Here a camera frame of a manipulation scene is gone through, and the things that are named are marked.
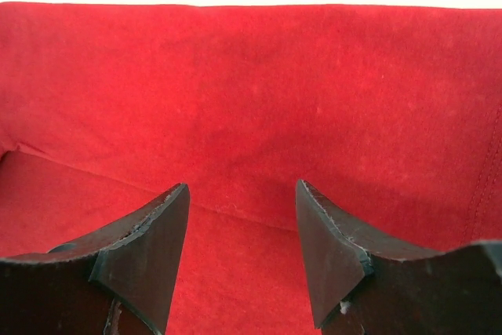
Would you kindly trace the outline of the red t shirt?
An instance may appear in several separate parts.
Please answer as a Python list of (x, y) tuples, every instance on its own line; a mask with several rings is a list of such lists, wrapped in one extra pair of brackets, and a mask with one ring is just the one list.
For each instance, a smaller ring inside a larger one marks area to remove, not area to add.
[(183, 182), (171, 334), (312, 334), (295, 185), (432, 249), (501, 236), (501, 13), (1, 6), (1, 254)]

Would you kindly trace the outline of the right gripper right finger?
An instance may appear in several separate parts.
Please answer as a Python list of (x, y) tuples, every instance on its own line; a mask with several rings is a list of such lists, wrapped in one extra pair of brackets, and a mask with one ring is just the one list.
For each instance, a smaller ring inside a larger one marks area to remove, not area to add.
[(498, 334), (501, 243), (446, 252), (388, 235), (296, 184), (311, 313), (324, 334)]

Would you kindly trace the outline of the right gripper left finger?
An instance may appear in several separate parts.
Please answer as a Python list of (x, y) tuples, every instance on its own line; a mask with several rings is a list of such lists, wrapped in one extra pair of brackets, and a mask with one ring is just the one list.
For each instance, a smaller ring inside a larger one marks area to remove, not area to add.
[(190, 206), (177, 184), (48, 253), (1, 260), (3, 334), (164, 334)]

